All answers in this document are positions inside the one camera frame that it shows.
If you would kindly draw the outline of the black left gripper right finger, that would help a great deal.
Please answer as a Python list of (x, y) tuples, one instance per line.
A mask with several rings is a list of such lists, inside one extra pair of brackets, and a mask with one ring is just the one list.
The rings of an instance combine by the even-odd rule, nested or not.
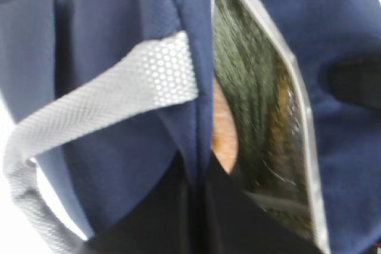
[(320, 253), (239, 190), (214, 153), (205, 176), (205, 219), (210, 253)]

